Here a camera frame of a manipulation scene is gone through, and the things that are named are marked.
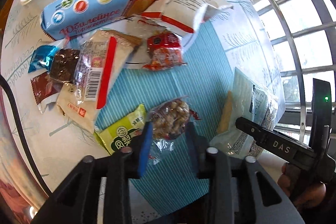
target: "green snack wrapper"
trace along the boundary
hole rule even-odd
[[[94,136],[98,143],[112,155],[120,148],[128,146],[133,137],[142,134],[142,129],[145,125],[145,116],[145,106],[141,104],[135,111],[110,125],[105,130],[95,132]]]

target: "blue striped mat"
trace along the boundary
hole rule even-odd
[[[211,22],[201,26],[194,44],[184,55],[187,66],[168,71],[124,69],[96,126],[104,129],[144,103],[149,110],[164,101],[188,95],[191,108],[202,119],[198,134],[214,136],[231,79],[231,68]],[[160,214],[172,213],[208,192],[208,180],[193,177],[185,137],[176,139],[174,151],[132,183]]]

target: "brown chocolate snack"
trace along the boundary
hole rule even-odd
[[[51,64],[50,77],[60,82],[70,83],[75,73],[79,52],[71,48],[56,52]]]

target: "window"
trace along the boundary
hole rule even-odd
[[[330,45],[336,45],[336,29],[332,28],[336,27],[336,9],[330,0],[251,2],[276,53],[286,108],[301,109],[298,112],[300,120],[305,121],[306,110],[311,106],[313,78],[330,82],[332,101],[335,102],[336,52],[332,52],[334,47],[330,48]],[[288,27],[281,25],[283,20]],[[309,134],[305,134],[305,126],[297,126],[298,128],[285,128],[283,131],[307,143]]]

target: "red circle icon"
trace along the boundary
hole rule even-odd
[[[75,13],[83,13],[87,10],[89,7],[89,3],[87,0],[78,0],[76,3],[73,5],[73,10]]]

